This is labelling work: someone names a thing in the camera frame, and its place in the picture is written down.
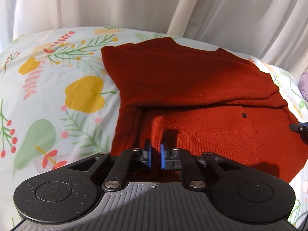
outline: purple fluffy object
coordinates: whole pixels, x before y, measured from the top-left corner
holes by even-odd
[[[308,101],[308,71],[305,71],[299,79],[298,89],[303,98]]]

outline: curtain fold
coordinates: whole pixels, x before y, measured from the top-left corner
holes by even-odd
[[[115,26],[167,33],[179,0],[0,0],[0,51],[19,35]],[[308,68],[308,0],[197,0],[184,37],[301,74]]]

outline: red knit fabric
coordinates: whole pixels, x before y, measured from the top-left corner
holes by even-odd
[[[151,138],[156,152],[149,180],[177,180],[159,167],[160,143],[211,151],[290,182],[308,148],[289,130],[298,122],[271,76],[226,50],[197,50],[171,38],[102,48],[120,90],[111,155]]]

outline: mattress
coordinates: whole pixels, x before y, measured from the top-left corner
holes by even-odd
[[[20,222],[13,193],[21,182],[110,151],[120,96],[104,69],[100,49],[162,37],[170,36],[118,27],[65,28],[20,36],[0,54],[1,231],[11,230]],[[218,48],[190,39],[173,39],[197,49]],[[300,122],[308,122],[308,105],[298,90],[296,74],[253,56],[232,53],[269,73],[289,110]],[[84,87],[78,95],[73,93],[76,86]],[[78,106],[69,108],[77,99]],[[290,182],[296,203],[288,221],[295,227],[305,220],[308,210],[307,172],[308,164]]]

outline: gray gripper base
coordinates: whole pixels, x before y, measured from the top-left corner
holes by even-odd
[[[268,225],[236,222],[218,212],[202,192],[181,183],[130,182],[104,195],[86,216],[65,224],[24,221],[17,231],[295,231],[287,221]]]

